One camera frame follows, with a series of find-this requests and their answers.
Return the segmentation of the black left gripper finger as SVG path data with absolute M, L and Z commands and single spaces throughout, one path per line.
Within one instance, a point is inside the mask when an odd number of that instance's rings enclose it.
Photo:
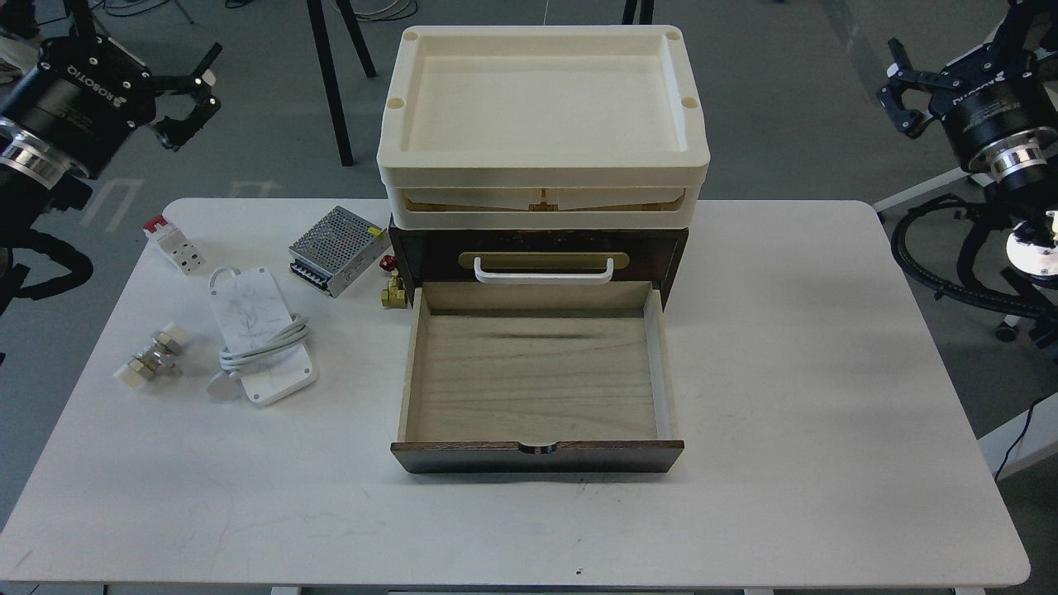
M 222 46 L 212 44 L 200 64 L 186 75 L 152 75 L 149 78 L 149 91 L 170 93 L 191 93 L 211 89 L 217 78 L 211 71 L 211 65 L 222 52 Z
M 156 140 L 166 150 L 178 151 L 222 108 L 219 98 L 207 95 L 197 100 L 187 118 L 161 118 L 156 121 Z

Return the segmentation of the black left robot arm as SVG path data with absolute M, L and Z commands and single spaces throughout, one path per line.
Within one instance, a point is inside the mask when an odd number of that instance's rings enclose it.
M 90 258 L 34 229 L 52 210 L 86 208 L 98 179 L 136 128 L 167 150 L 196 136 L 220 103 L 207 71 L 211 46 L 186 75 L 152 74 L 128 50 L 98 34 L 50 38 L 28 76 L 2 103 L 2 305 L 45 300 L 83 286 Z

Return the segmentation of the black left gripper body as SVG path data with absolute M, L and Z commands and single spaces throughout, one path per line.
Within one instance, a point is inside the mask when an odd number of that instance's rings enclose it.
M 111 38 L 57 37 L 2 102 L 2 128 L 43 140 L 87 179 L 98 179 L 133 129 L 156 119 L 156 92 L 136 84 L 146 64 Z

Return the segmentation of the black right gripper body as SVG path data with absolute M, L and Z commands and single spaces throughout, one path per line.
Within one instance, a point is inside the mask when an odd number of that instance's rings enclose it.
M 929 113 L 941 122 L 964 172 L 990 169 L 987 154 L 1001 140 L 1034 140 L 1043 150 L 1055 142 L 1056 110 L 1028 50 L 1005 65 L 974 50 L 945 72 L 960 84 L 933 92 Z

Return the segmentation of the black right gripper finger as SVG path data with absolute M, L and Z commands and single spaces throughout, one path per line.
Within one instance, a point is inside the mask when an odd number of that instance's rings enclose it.
M 904 49 L 902 41 L 889 38 L 887 46 L 893 64 L 887 70 L 887 86 L 891 90 L 952 90 L 953 78 L 949 74 L 914 70 Z
M 908 138 L 918 138 L 931 121 L 935 121 L 937 118 L 942 121 L 942 115 L 934 112 L 931 108 L 928 109 L 928 114 L 917 109 L 907 109 L 902 104 L 902 94 L 910 89 L 932 95 L 936 91 L 942 90 L 942 84 L 887 83 L 877 91 L 877 98 L 897 131 L 902 132 Z

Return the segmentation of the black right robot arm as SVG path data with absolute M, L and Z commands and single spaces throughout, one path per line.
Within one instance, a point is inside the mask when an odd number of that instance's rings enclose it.
M 1036 285 L 1056 286 L 1056 107 L 1041 66 L 1056 57 L 1056 28 L 1027 49 L 1036 19 L 1056 19 L 1054 1 L 1013 1 L 986 44 L 967 50 L 938 72 L 912 67 L 902 42 L 889 39 L 893 64 L 876 97 L 897 131 L 922 136 L 940 121 L 960 169 L 988 174 L 1017 226 L 1008 260 Z

